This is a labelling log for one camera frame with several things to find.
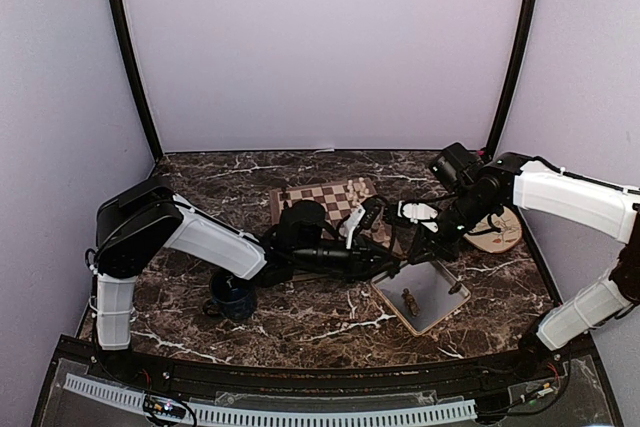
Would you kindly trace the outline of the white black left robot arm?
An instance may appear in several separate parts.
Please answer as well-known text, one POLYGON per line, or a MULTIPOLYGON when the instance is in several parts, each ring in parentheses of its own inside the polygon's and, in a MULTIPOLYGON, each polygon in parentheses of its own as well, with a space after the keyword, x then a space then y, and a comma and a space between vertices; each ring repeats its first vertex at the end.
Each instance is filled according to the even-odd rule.
POLYGON ((219 268, 211 281, 218 316, 244 320, 255 309, 254 287, 289 281, 294 272, 345 281, 369 280, 396 271, 392 244, 367 236, 387 207, 367 198, 337 225, 310 198, 285 199, 278 221, 262 236, 236 229, 192 205, 163 178, 152 177, 104 202, 96 214, 96 246, 85 264, 96 278, 94 338, 104 350, 101 364, 120 383, 141 374, 130 353, 135 283, 162 249, 180 251, 219 268))

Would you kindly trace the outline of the silver metal tray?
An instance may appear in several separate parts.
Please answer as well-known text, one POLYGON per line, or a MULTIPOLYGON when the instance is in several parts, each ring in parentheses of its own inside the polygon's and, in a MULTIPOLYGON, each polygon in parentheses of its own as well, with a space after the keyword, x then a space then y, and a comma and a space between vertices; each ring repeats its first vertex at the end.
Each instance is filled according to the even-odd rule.
POLYGON ((407 264, 393 277, 380 274, 371 280, 371 286, 415 337, 425 335, 471 298, 469 289, 438 261, 407 264), (404 288, 410 290, 420 307, 418 317, 407 311, 402 299, 404 288))

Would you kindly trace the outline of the wooden folding chess board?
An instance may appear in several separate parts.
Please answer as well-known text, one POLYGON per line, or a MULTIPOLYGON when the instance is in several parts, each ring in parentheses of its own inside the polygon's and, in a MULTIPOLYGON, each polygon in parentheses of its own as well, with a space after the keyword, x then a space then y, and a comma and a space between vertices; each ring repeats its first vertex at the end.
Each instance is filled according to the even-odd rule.
MULTIPOLYGON (((353 208, 347 200, 348 180, 283 187, 289 193, 285 201, 280 199, 283 188, 271 193, 273 226, 264 234, 264 241, 276 271, 290 274, 301 270, 348 281, 344 273, 353 246, 377 243, 368 236, 367 230, 362 230, 355 237, 352 248, 347 250, 345 239, 337 231, 340 223, 359 206, 353 208)), ((397 232, 383 222, 383 215, 389 212, 390 204, 376 194, 372 186, 369 188, 374 193, 371 197, 383 205, 380 215, 391 237, 386 248, 393 250, 401 264, 402 253, 396 246, 397 232)))

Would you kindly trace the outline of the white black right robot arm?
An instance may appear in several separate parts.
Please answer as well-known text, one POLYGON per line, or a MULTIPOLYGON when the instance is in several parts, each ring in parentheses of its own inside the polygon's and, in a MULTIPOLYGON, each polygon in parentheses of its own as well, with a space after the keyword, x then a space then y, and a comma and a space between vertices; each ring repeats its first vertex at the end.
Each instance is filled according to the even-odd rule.
POLYGON ((584 177, 536 156, 508 152, 486 162, 454 143, 429 169, 453 202, 441 211, 425 200, 402 201, 397 215, 423 228, 410 260, 448 259, 454 244, 506 206, 552 214, 602 232, 622 243, 616 264, 563 305, 546 313, 520 341, 510 360, 521 381, 534 379, 549 352, 639 304, 639 190, 584 177))

